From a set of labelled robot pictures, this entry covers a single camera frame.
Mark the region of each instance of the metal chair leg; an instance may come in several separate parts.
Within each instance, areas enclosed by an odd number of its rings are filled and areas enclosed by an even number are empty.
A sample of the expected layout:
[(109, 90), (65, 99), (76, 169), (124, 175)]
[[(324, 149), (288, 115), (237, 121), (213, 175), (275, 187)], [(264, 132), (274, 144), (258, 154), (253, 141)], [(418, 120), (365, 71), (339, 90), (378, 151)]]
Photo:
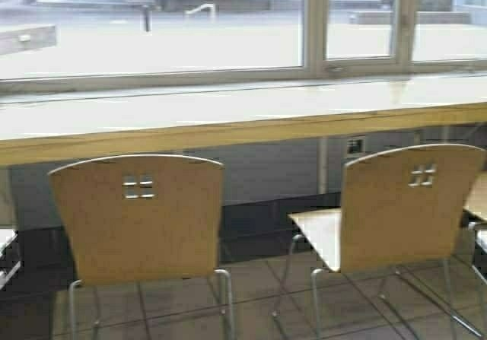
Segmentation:
[(137, 285), (138, 300), (140, 301), (140, 306), (142, 308), (142, 315), (144, 317), (144, 326), (145, 326), (145, 333), (147, 334), (147, 340), (152, 340), (151, 330), (149, 329), (149, 324), (147, 321), (147, 314), (145, 313), (145, 302), (144, 302), (144, 295), (142, 294), (142, 288), (139, 282), (137, 282), (136, 285)]
[(94, 326), (99, 327), (101, 324), (101, 303), (100, 303), (100, 295), (98, 294), (98, 289), (93, 287), (93, 295), (94, 295), (94, 305), (97, 309), (97, 319), (94, 321)]
[[(444, 281), (445, 284), (447, 285), (447, 299), (448, 299), (448, 304), (450, 307), (453, 307), (454, 301), (453, 301), (453, 294), (451, 290), (451, 277), (450, 277), (450, 265), (448, 263), (448, 259), (442, 259), (441, 260), (443, 264), (443, 275), (444, 275)], [(450, 328), (451, 328), (451, 336), (453, 340), (457, 340), (457, 329), (455, 328), (455, 319), (450, 316)]]
[[(409, 270), (406, 270), (409, 274), (411, 274), (414, 277), (414, 274), (411, 273)], [(450, 273), (448, 270), (445, 270), (445, 273), (447, 277), (450, 277)], [(434, 299), (432, 296), (429, 294), (425, 293), (421, 288), (419, 288), (417, 285), (409, 281), (407, 278), (405, 278), (401, 272), (397, 271), (396, 275), (408, 286), (410, 286), (414, 291), (417, 293), (421, 294), (425, 299), (429, 300), (432, 304), (434, 304), (439, 310), (445, 312), (449, 317), (451, 317), (453, 320), (455, 320), (457, 323), (459, 323), (461, 326), (463, 326), (467, 331), (469, 331), (471, 334), (473, 334), (477, 338), (485, 338), (485, 336), (482, 334), (481, 331), (479, 331), (472, 323), (470, 323), (467, 319), (465, 319), (463, 316), (461, 316), (451, 305), (450, 303), (448, 304), (448, 308), (445, 309), (444, 306), (440, 304), (440, 302), (436, 299)]]
[(321, 313), (320, 313), (320, 299), (318, 297), (318, 288), (317, 288), (317, 276), (325, 272), (324, 269), (318, 268), (314, 269), (311, 272), (311, 289), (313, 290), (313, 305), (314, 305), (314, 315), (315, 315), (315, 323), (316, 323), (316, 334), (317, 339), (321, 339)]
[(91, 337), (93, 340), (98, 340), (98, 332), (100, 331), (100, 324), (101, 324), (101, 303), (100, 303), (100, 296), (98, 294), (98, 289), (96, 287), (93, 288), (93, 295), (94, 295), (94, 305), (96, 308), (96, 319), (93, 323), (93, 336)]
[(406, 319), (404, 319), (403, 316), (401, 316), (401, 314), (399, 313), (399, 311), (392, 305), (392, 303), (389, 302), (389, 298), (388, 298), (389, 295), (388, 295), (388, 292), (386, 290), (386, 284), (387, 284), (387, 279), (388, 278), (389, 277), (386, 275), (380, 281), (379, 290), (377, 291), (378, 297), (384, 302), (384, 304), (387, 306), (387, 308), (389, 308), (389, 311), (392, 312), (394, 314), (394, 316), (399, 319), (399, 321), (403, 324), (403, 326), (406, 327), (409, 330), (409, 332), (412, 334), (412, 336), (416, 340), (421, 340), (421, 337), (414, 330), (414, 328), (406, 321)]
[[(231, 276), (230, 273), (224, 269), (216, 269), (215, 273), (221, 277), (225, 278), (225, 287), (226, 287), (226, 292), (227, 292), (227, 303), (226, 305), (228, 306), (228, 312), (222, 310), (222, 314), (225, 314), (225, 318), (228, 320), (228, 327), (229, 327), (229, 340), (236, 340), (236, 335), (235, 335), (235, 317), (234, 317), (234, 295), (231, 287)], [(223, 304), (223, 289), (222, 289), (222, 283), (220, 283), (220, 302)]]
[(472, 265), (472, 270), (477, 276), (477, 293), (479, 295), (480, 312), (482, 315), (482, 321), (484, 322), (484, 331), (487, 332), (487, 307), (485, 306), (484, 290), (482, 285), (487, 284), (487, 281), (485, 280), (482, 273), (479, 272), (479, 270), (474, 265)]
[(71, 326), (71, 340), (76, 340), (78, 337), (77, 323), (76, 323), (76, 308), (75, 308), (75, 289), (81, 285), (81, 281), (73, 281), (69, 285), (69, 322)]
[(291, 259), (292, 259), (292, 254), (294, 253), (294, 248), (296, 247), (296, 243), (302, 239), (304, 239), (304, 235), (301, 234), (294, 235), (291, 241), (291, 245), (289, 246), (288, 256), (286, 258), (286, 264), (284, 267), (284, 273), (282, 275), (281, 281), (279, 281), (279, 295), (277, 297), (276, 302), (274, 303), (274, 306), (272, 307), (272, 315), (274, 317), (277, 317), (278, 315), (278, 309), (282, 301), (282, 296), (286, 292), (285, 282), (288, 280), (289, 269), (291, 268)]

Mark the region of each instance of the chrome frame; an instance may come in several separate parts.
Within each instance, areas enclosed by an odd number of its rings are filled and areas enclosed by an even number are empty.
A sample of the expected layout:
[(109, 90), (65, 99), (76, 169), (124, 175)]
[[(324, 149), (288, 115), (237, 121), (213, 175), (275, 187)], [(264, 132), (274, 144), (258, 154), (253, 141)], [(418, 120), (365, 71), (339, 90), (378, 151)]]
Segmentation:
[[(235, 318), (234, 318), (234, 298), (233, 298), (233, 291), (231, 286), (231, 275), (228, 271), (224, 269), (216, 269), (215, 274), (218, 276), (218, 305), (220, 306), (220, 313), (225, 319), (224, 322), (225, 338), (228, 340), (236, 340)], [(142, 306), (142, 314), (144, 317), (145, 331), (147, 333), (148, 340), (151, 340), (152, 337), (148, 326), (148, 319), (145, 313), (145, 302), (144, 302), (144, 297), (142, 295), (141, 285), (140, 283), (136, 283), (136, 285), (137, 285), (138, 298)], [(78, 338), (78, 324), (76, 323), (75, 289), (80, 286), (82, 286), (81, 280), (73, 281), (69, 285), (69, 290), (68, 290), (69, 320), (71, 326), (72, 340), (77, 340)], [(93, 339), (96, 339), (98, 336), (98, 330), (100, 328), (100, 321), (101, 321), (100, 296), (98, 294), (98, 290), (96, 287), (93, 287), (93, 294), (94, 294), (94, 299), (95, 299), (94, 302), (96, 307), (96, 320), (94, 322), (94, 328), (93, 328), (94, 331)]]
[[(282, 301), (282, 296), (287, 293), (287, 291), (285, 289), (285, 282), (288, 279), (289, 270), (291, 267), (291, 257), (292, 257), (292, 254), (294, 253), (294, 248), (296, 246), (296, 243), (299, 240), (302, 240), (305, 238), (306, 237), (302, 234), (297, 234), (292, 238), (292, 242), (291, 242), (291, 245), (290, 245), (289, 251), (288, 251), (288, 256), (286, 258), (284, 273), (283, 273), (282, 279), (280, 281), (279, 295), (278, 295), (278, 298), (274, 304), (274, 307), (272, 308), (272, 317), (274, 317), (274, 318), (277, 318), (277, 316), (278, 316), (278, 309), (279, 309), (279, 305)], [(486, 337), (483, 335), (483, 333), (481, 331), (479, 331), (472, 323), (470, 323), (467, 319), (465, 319), (463, 316), (461, 316), (452, 307), (453, 306), (453, 291), (452, 291), (452, 286), (451, 286), (450, 266), (448, 263), (448, 259), (442, 259), (442, 265), (443, 265), (444, 280), (445, 280), (445, 283), (447, 286), (447, 309), (445, 309), (444, 306), (441, 306), (441, 304), (437, 300), (435, 300), (429, 294), (425, 293), (421, 288), (419, 288), (418, 286), (413, 284), (411, 281), (409, 281), (407, 278), (405, 278), (403, 276), (403, 273), (399, 269), (395, 268), (394, 274), (397, 275), (401, 281), (403, 281), (408, 286), (410, 286), (411, 289), (413, 289), (417, 293), (421, 294), (424, 298), (429, 300), (432, 304), (434, 304), (437, 308), (439, 308), (441, 311), (443, 311), (444, 313), (446, 313), (450, 317), (450, 327), (451, 327), (451, 333), (453, 336), (453, 340), (457, 340), (457, 330), (455, 328), (455, 323), (459, 323), (461, 326), (463, 326), (466, 330), (471, 332), (477, 338), (485, 339)], [(312, 295), (313, 295), (314, 314), (315, 314), (315, 324), (316, 324), (315, 334), (316, 334), (316, 337), (318, 340), (321, 339), (321, 335), (322, 335), (321, 329), (322, 328), (321, 328), (321, 316), (320, 316), (320, 301), (319, 301), (318, 290), (317, 290), (317, 276), (320, 273), (324, 273), (324, 272), (331, 272), (331, 270), (329, 270), (328, 268), (317, 268), (311, 272), (311, 276), (310, 276), (311, 290), (312, 290)], [(415, 331), (414, 328), (412, 328), (410, 326), (410, 324), (408, 324), (406, 319), (404, 319), (404, 317), (402, 317), (400, 315), (400, 313), (397, 311), (397, 309), (387, 299), (388, 298), (388, 295), (386, 292), (387, 278), (388, 278), (388, 276), (383, 277), (383, 279), (379, 285), (378, 297), (386, 304), (386, 306), (394, 314), (394, 316), (396, 316), (398, 318), (398, 320), (411, 332), (411, 334), (414, 336), (414, 338), (416, 340), (421, 340), (421, 337), (419, 336), (417, 331)], [(484, 320), (485, 331), (487, 331), (487, 315), (485, 313), (485, 301), (483, 300), (483, 297), (482, 297), (482, 288), (480, 287), (480, 285), (481, 284), (479, 283), (479, 287), (478, 287), (479, 304), (480, 304), (480, 308), (482, 310), (482, 318)]]

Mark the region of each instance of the street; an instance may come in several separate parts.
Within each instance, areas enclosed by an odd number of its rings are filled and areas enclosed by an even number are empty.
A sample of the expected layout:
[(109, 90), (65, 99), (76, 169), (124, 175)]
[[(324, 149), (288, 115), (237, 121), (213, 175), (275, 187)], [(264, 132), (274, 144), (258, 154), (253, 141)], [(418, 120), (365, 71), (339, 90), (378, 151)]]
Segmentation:
[[(330, 15), (331, 59), (390, 54), (391, 26), (348, 24), (347, 11)], [(302, 65), (303, 22), (299, 11), (151, 13), (144, 32), (142, 11), (48, 8), (0, 3), (2, 27), (55, 24), (57, 45), (0, 56), (0, 78), (138, 74)], [(422, 24), (414, 60), (487, 57), (487, 28), (470, 24)]]

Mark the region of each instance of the table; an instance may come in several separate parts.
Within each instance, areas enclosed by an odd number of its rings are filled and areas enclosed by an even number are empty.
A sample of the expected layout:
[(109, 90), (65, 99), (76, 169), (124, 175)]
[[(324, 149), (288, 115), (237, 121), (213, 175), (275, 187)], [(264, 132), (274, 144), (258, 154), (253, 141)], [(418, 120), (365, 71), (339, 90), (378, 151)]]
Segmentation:
[(0, 104), (0, 166), (487, 120), (487, 77)]

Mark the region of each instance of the wooden chair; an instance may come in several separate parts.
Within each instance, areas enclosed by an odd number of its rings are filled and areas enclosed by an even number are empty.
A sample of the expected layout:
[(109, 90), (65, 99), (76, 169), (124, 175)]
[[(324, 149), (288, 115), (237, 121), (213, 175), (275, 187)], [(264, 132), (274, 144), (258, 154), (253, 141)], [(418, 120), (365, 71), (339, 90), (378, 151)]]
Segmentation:
[[(400, 265), (427, 259), (443, 259), (447, 291), (451, 303), (447, 258), (454, 250), (463, 206), (485, 161), (485, 151), (467, 145), (420, 145), (381, 152), (345, 165), (342, 207), (289, 217), (301, 229), (291, 243), (282, 278), (285, 291), (294, 246), (306, 238), (324, 261), (328, 272), (353, 272), (385, 265)], [(311, 273), (317, 338), (321, 337), (317, 275)], [(413, 289), (420, 291), (396, 270)], [(392, 307), (384, 293), (380, 298), (419, 338), (414, 329)], [(277, 316), (281, 301), (276, 301)], [(427, 298), (439, 306), (433, 298)], [(454, 338), (454, 321), (474, 335), (482, 333), (453, 309), (448, 309)]]
[[(126, 155), (70, 164), (49, 172), (49, 178), (79, 278), (69, 287), (73, 340), (75, 288), (80, 284), (139, 283), (213, 272), (220, 276), (222, 314), (228, 308), (228, 337), (235, 339), (231, 276), (215, 269), (222, 164), (177, 155)], [(99, 315), (98, 299), (96, 303)]]

